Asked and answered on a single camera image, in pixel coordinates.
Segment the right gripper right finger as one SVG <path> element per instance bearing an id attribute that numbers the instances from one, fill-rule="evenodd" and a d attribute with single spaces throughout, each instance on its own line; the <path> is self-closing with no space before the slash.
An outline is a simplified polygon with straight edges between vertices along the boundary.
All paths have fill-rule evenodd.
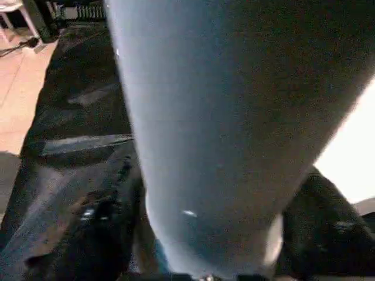
<path id="1" fill-rule="evenodd" d="M 374 225 L 312 169 L 283 212 L 276 276 L 374 277 Z"/>

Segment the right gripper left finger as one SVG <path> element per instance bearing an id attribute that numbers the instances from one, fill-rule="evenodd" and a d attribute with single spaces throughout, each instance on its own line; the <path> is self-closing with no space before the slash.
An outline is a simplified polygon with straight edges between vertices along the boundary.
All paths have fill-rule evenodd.
<path id="1" fill-rule="evenodd" d="M 128 147 L 106 187 L 87 193 L 49 236 L 49 250 L 25 260 L 26 280 L 118 280 L 128 270 L 143 181 Z"/>

